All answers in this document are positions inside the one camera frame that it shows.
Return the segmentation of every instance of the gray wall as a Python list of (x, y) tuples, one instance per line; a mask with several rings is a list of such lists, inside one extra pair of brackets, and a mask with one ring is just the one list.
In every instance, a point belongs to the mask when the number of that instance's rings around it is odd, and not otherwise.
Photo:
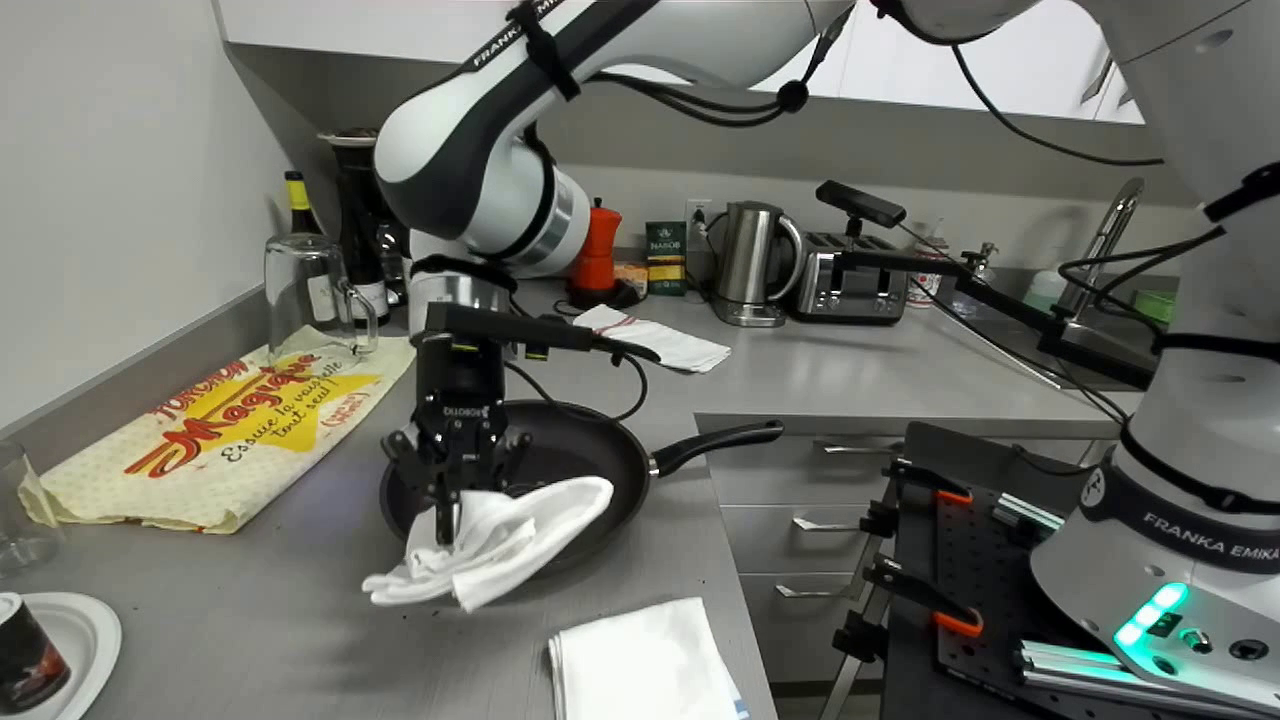
[(261, 284), (285, 150), (210, 0), (0, 2), (0, 426)]

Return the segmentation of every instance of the frying pan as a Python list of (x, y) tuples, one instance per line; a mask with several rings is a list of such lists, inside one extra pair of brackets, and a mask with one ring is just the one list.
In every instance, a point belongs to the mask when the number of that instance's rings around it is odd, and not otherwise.
[[(559, 560), (574, 560), (583, 554), (583, 547), (602, 544), (612, 533), (618, 533), (642, 508), (649, 482), (661, 475), (673, 475), (689, 461), (717, 448), (770, 443), (785, 434), (775, 421), (765, 421), (765, 423), (689, 434), (649, 456), (642, 443), (624, 423), (578, 403), (511, 401), (503, 403), (503, 410), (507, 410), (507, 426), (520, 431), (520, 448), (511, 453), (503, 473), (511, 495), (523, 495), (572, 475), (612, 478), (606, 508), (559, 551)], [(409, 534), (416, 513), (430, 508), (429, 473), (413, 473), (413, 463), (398, 463), (392, 453), (381, 502), (392, 533)]]

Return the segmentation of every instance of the kitchen counter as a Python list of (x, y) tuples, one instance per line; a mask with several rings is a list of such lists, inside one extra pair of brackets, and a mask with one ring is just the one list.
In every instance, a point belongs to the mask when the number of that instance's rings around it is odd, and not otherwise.
[[(636, 315), (733, 344), (713, 376), (649, 372), (653, 395), (629, 426), (661, 448), (692, 434), (695, 416), (785, 416), (789, 426), (858, 421), (943, 421), (1007, 434), (1106, 434), (1106, 421), (1059, 395), (954, 318), (913, 308), (895, 327), (725, 327), (698, 299), (649, 299)], [(629, 368), (557, 350), (526, 364), (553, 395), (618, 410)], [(368, 571), (395, 562), (381, 518), (381, 434), (409, 426), (413, 372), (293, 493), (238, 534), (71, 526), (65, 551), (21, 574), (21, 590), (87, 590), (123, 620), (123, 658), (93, 717), (416, 717), (546, 720), (543, 642), (559, 627), (705, 595), (717, 642), (756, 720), (770, 720), (750, 620), (720, 526), (717, 482), (695, 461), (661, 478), (592, 562), (532, 579), (516, 595), (458, 608), (371, 608)]]

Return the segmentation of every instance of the kettle handle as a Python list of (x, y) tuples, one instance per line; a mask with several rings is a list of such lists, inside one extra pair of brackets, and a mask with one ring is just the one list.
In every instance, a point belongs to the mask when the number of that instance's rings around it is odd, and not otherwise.
[(795, 264), (793, 264), (793, 275), (785, 278), (785, 289), (775, 289), (769, 299), (785, 299), (795, 284), (800, 284), (800, 273), (803, 273), (803, 233), (793, 215), (775, 215), (775, 222), (789, 233), (793, 249), (795, 249)]

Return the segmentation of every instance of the white towel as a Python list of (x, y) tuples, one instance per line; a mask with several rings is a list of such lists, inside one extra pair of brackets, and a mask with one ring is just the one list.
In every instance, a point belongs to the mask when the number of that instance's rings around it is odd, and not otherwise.
[(741, 720), (698, 595), (553, 637), (557, 720)]
[(475, 610), (553, 562), (612, 501), (601, 475), (559, 478), (526, 495), (464, 493), (450, 547), (436, 544), (436, 508), (409, 526), (404, 562), (368, 574), (371, 603), (457, 595)]

